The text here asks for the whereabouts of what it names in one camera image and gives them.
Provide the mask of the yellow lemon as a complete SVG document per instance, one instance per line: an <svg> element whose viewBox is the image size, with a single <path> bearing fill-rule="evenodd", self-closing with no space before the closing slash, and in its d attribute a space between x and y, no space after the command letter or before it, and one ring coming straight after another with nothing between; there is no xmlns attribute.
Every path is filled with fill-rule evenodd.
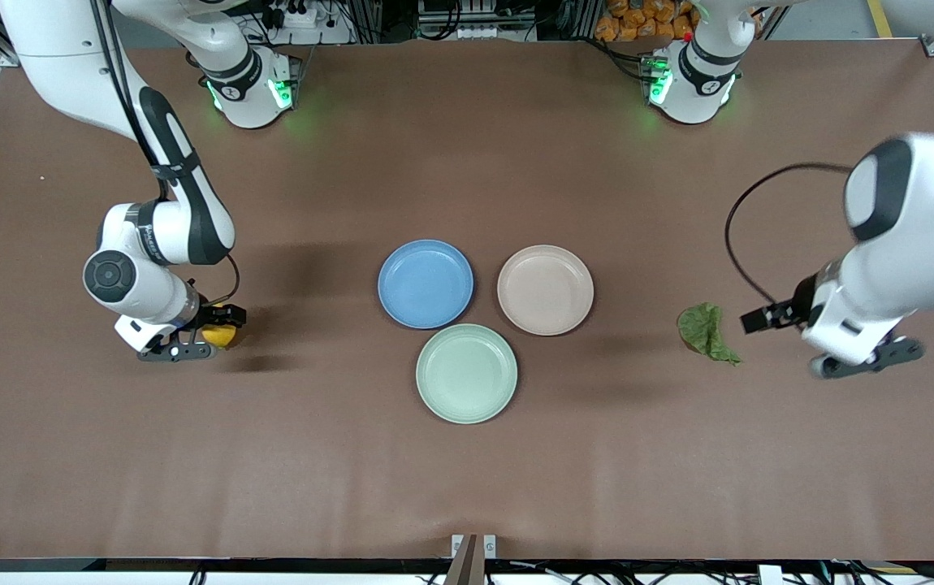
<svg viewBox="0 0 934 585"><path fill-rule="evenodd" d="M233 340L236 339L236 334L240 328L234 328L233 326L221 326L221 327L212 327L204 326L204 310L201 311L199 316L200 319L200 336L204 341L210 342L212 345L217 345L218 348L225 349L232 344Z"/></svg>

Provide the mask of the green lettuce leaf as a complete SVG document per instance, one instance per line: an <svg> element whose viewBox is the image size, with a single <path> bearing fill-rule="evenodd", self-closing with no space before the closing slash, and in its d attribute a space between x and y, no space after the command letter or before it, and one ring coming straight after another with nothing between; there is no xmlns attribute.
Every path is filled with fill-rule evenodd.
<svg viewBox="0 0 934 585"><path fill-rule="evenodd" d="M722 326L723 310L719 305L702 302L683 310L677 318L677 330L683 344L691 351L711 359L738 366L742 363L726 340Z"/></svg>

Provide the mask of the blue plate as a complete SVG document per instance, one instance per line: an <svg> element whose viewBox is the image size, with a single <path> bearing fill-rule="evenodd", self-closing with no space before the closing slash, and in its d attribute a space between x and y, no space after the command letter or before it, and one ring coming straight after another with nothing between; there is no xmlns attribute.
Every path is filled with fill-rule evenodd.
<svg viewBox="0 0 934 585"><path fill-rule="evenodd" d="M443 328L469 306L474 273L468 258L436 238L394 249L379 268L379 304L394 322L417 330Z"/></svg>

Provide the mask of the beige plate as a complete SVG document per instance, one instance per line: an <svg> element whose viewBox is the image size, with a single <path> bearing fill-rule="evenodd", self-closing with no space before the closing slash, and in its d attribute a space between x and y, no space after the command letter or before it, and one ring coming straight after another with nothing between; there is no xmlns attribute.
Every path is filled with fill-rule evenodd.
<svg viewBox="0 0 934 585"><path fill-rule="evenodd" d="M586 321L595 300L589 267L556 245L520 249L501 267L497 299L505 318L533 336L563 336Z"/></svg>

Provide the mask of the light green plate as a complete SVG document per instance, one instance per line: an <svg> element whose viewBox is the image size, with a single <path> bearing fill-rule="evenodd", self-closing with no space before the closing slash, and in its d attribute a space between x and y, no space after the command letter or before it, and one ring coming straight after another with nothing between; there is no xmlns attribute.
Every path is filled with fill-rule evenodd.
<svg viewBox="0 0 934 585"><path fill-rule="evenodd" d="M438 418L460 425L496 418L511 403L518 380L511 345L478 323L436 332L420 349L415 366L422 402Z"/></svg>

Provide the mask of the white power strip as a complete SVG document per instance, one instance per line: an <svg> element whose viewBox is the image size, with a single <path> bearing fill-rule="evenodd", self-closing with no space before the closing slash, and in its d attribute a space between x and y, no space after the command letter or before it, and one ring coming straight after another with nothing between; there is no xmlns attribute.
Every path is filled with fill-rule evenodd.
<svg viewBox="0 0 934 585"><path fill-rule="evenodd" d="M351 45L359 40L347 7L337 0L262 0L257 21L274 45Z"/></svg>

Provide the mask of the bag of oranges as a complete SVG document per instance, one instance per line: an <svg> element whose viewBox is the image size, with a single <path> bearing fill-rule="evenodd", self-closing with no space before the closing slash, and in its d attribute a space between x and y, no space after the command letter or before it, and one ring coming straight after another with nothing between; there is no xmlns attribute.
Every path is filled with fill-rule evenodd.
<svg viewBox="0 0 934 585"><path fill-rule="evenodd" d="M639 37L688 41L704 15L690 0L604 0L593 36L605 43Z"/></svg>

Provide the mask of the white electronics box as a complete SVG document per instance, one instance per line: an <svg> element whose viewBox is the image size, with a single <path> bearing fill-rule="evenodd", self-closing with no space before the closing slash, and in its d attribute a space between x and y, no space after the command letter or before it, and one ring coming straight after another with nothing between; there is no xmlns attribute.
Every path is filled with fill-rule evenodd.
<svg viewBox="0 0 934 585"><path fill-rule="evenodd" d="M535 0L414 0L410 11L416 36L432 41L503 38L537 41Z"/></svg>

